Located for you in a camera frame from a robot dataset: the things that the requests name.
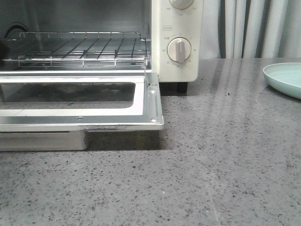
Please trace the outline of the upper temperature knob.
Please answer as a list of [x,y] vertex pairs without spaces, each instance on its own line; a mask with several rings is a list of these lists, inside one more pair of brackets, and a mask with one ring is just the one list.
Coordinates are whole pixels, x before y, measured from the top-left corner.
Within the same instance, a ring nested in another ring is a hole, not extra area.
[[174,8],[182,10],[190,7],[193,0],[170,0],[170,3]]

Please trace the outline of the mint green plate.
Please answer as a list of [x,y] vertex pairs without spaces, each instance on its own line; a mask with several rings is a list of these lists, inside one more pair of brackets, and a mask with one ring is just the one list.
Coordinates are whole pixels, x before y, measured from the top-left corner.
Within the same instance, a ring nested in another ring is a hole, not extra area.
[[301,64],[278,63],[264,67],[264,79],[277,91],[301,98]]

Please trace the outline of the grey white curtain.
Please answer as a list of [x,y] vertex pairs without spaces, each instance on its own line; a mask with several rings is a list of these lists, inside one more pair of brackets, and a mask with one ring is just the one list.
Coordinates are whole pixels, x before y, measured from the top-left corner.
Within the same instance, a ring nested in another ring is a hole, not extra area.
[[301,56],[299,0],[206,0],[200,57]]

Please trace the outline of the lower timer knob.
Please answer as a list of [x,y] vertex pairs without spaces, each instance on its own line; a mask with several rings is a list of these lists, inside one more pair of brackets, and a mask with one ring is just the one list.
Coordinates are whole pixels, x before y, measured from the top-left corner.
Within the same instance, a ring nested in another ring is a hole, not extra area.
[[177,63],[184,63],[191,54],[191,44],[185,38],[175,38],[167,46],[169,58]]

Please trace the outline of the cream white toaster oven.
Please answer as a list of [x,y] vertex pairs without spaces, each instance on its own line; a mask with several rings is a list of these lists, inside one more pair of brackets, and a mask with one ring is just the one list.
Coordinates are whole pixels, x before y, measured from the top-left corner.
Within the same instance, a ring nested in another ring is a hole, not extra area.
[[[139,32],[151,40],[151,66],[142,70],[92,68],[6,67],[3,71],[143,71],[155,73],[159,82],[191,82],[198,76],[203,1],[186,9],[169,0],[3,0],[0,3],[0,60],[8,55],[4,40],[21,32]],[[191,54],[180,64],[171,60],[167,46],[175,38],[191,44]]]

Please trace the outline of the glass oven door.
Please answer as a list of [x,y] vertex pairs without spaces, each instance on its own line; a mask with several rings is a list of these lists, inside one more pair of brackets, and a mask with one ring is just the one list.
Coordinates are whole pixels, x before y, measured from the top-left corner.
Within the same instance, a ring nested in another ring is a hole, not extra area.
[[0,149],[73,151],[87,133],[163,128],[158,76],[143,71],[3,71]]

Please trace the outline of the black oven foot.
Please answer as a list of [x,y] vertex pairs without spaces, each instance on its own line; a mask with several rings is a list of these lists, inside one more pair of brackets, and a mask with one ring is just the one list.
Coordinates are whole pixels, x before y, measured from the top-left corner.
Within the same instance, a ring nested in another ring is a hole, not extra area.
[[176,91],[177,93],[185,94],[188,90],[188,82],[178,82]]

